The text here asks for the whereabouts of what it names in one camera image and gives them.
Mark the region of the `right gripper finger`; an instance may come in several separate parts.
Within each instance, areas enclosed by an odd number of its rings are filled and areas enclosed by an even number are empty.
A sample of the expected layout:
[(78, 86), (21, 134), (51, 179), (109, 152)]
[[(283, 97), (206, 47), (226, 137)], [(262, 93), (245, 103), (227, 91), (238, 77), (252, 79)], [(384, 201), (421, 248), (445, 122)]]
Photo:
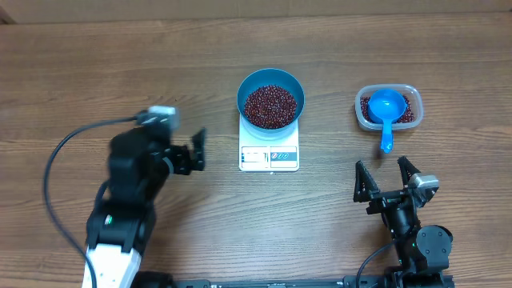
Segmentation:
[(401, 156), (397, 163), (399, 165), (401, 178), (402, 178), (402, 184), (404, 186), (407, 186), (409, 183), (409, 180), (412, 178), (414, 174), (417, 174), (420, 172), (410, 161), (406, 156)]
[(369, 202), (379, 193), (377, 183), (362, 161), (355, 163), (354, 202)]

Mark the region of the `blue plastic measuring scoop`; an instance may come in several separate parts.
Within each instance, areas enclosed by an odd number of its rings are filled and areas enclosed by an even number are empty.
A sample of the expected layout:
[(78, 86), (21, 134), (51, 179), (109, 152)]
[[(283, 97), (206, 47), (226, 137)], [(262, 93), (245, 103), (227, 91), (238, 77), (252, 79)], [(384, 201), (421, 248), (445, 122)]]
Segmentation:
[(380, 149), (388, 154), (394, 147), (392, 124), (406, 112), (408, 105), (396, 90), (377, 90), (368, 102), (370, 119), (382, 125)]

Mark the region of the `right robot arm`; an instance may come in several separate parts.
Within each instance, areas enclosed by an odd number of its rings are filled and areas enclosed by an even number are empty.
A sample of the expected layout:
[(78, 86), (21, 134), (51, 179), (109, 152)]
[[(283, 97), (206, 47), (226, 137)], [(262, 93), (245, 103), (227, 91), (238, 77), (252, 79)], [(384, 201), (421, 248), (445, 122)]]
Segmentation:
[[(449, 268), (453, 235), (444, 226), (422, 226), (418, 209), (424, 207), (440, 187), (433, 174), (423, 174), (407, 157), (399, 165), (403, 188), (382, 192), (363, 162), (355, 164), (355, 202), (366, 202), (368, 214), (379, 214), (390, 232), (391, 242), (373, 252), (360, 265), (353, 280), (345, 284), (356, 287), (453, 287), (454, 280), (445, 276)], [(382, 276), (362, 275), (367, 264), (383, 251), (395, 248), (399, 264), (385, 268)]]

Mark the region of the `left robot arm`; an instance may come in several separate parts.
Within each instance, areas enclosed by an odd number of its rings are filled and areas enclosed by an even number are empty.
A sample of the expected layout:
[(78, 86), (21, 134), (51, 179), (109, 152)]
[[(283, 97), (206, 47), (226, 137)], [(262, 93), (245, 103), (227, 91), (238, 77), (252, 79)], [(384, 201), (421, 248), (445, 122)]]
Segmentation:
[(176, 146), (163, 128), (140, 126), (110, 142), (109, 178), (86, 223), (84, 287), (130, 287), (156, 223), (154, 200), (172, 174), (205, 168), (206, 132)]

